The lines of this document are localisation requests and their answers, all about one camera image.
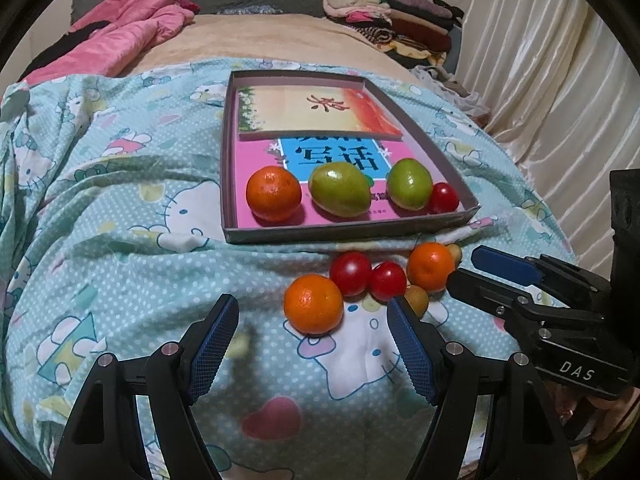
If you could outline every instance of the blue gripper pad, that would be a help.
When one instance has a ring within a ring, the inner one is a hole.
[[[471,263],[476,269],[522,286],[537,285],[542,279],[542,272],[524,258],[484,245],[471,253]]]
[[[236,298],[223,294],[209,315],[189,330],[187,348],[182,354],[183,373],[188,373],[184,393],[190,404],[206,394],[218,373],[226,349],[238,327],[239,307]]]
[[[418,323],[416,326],[421,323],[407,302],[402,301],[401,304],[396,298],[389,301],[386,307],[386,323],[402,356],[406,371],[416,393],[434,404],[438,397],[438,389],[433,381],[433,365],[412,327],[412,321],[414,324]]]

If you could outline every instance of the stack of clothes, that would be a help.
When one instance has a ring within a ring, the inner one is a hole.
[[[387,44],[395,34],[387,0],[323,0],[330,20],[357,30],[371,43]]]
[[[395,52],[387,54],[408,70],[418,65],[446,65],[449,72],[454,72],[462,41],[460,19],[464,12],[442,0],[389,0],[388,3],[392,28],[398,40],[390,45]]]
[[[441,0],[324,0],[327,17],[353,28],[406,69],[454,72],[464,12]]]

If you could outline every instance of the beige blanket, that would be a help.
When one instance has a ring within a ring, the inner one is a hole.
[[[419,84],[354,30],[302,14],[196,16],[178,36],[140,55],[121,75],[227,56],[348,66]]]

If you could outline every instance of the green fruit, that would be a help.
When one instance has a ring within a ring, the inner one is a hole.
[[[431,174],[414,158],[398,160],[386,176],[386,193],[402,209],[420,211],[433,190]]]
[[[328,162],[316,167],[307,187],[319,207],[342,218],[361,215],[371,206],[367,177],[348,162]]]

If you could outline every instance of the pink jacket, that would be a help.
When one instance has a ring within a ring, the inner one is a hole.
[[[111,24],[24,81],[33,86],[70,74],[117,76],[138,54],[176,36],[198,10],[191,0],[104,0],[69,32],[100,20]]]

